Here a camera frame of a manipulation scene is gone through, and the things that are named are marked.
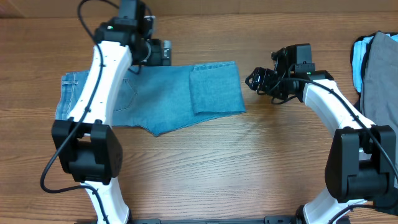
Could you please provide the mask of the light blue denim jeans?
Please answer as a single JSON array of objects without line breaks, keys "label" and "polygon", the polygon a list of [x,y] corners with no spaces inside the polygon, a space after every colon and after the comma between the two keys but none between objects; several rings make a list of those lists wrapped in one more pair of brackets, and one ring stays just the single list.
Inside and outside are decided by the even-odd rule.
[{"label": "light blue denim jeans", "polygon": [[86,121],[142,127],[154,136],[246,110],[234,61],[131,68],[124,75],[105,69],[90,109]]}]

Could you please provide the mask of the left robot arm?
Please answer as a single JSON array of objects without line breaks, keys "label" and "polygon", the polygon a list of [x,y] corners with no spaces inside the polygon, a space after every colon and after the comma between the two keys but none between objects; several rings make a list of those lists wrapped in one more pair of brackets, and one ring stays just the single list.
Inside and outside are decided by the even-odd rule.
[{"label": "left robot arm", "polygon": [[118,175],[123,150],[112,130],[116,98],[131,66],[169,66],[171,43],[153,39],[155,16],[138,0],[122,0],[118,16],[103,22],[88,35],[94,43],[93,60],[76,105],[65,120],[52,126],[55,154],[46,165],[40,186],[56,159],[65,173],[85,189],[98,223],[132,223]]}]

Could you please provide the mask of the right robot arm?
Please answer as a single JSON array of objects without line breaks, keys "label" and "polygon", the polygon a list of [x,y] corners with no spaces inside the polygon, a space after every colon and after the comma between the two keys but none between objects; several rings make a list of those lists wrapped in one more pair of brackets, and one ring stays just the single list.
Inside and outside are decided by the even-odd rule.
[{"label": "right robot arm", "polygon": [[310,44],[290,45],[271,54],[274,68],[257,67],[245,79],[258,95],[271,96],[273,105],[294,98],[311,108],[331,134],[325,185],[293,216],[270,216],[265,223],[349,223],[355,208],[389,213],[397,180],[396,134],[362,115],[339,91],[326,70],[317,70]]}]

